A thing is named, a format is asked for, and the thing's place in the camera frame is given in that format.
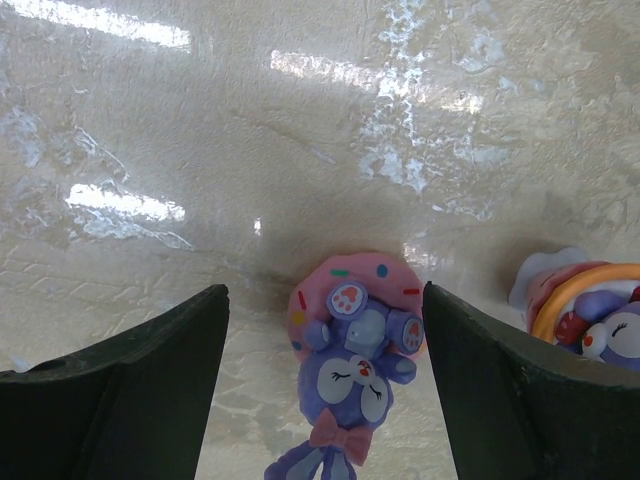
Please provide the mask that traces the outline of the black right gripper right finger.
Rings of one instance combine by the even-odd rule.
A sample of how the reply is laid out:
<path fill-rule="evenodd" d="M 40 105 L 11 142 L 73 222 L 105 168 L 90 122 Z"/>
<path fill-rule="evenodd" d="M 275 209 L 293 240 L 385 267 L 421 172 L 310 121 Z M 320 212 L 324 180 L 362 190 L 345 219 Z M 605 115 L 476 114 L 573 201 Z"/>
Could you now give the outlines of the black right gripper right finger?
<path fill-rule="evenodd" d="M 423 319 L 459 478 L 638 478 L 638 373 L 538 340 L 433 283 Z"/>

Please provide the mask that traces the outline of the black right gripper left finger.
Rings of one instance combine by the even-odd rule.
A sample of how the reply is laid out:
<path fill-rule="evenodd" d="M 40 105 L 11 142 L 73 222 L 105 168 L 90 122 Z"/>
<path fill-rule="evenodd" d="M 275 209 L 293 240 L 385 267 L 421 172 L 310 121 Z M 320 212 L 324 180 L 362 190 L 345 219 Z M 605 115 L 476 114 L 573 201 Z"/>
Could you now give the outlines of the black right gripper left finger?
<path fill-rule="evenodd" d="M 1 375 L 5 479 L 191 479 L 229 324 L 213 285 L 111 338 Z"/>

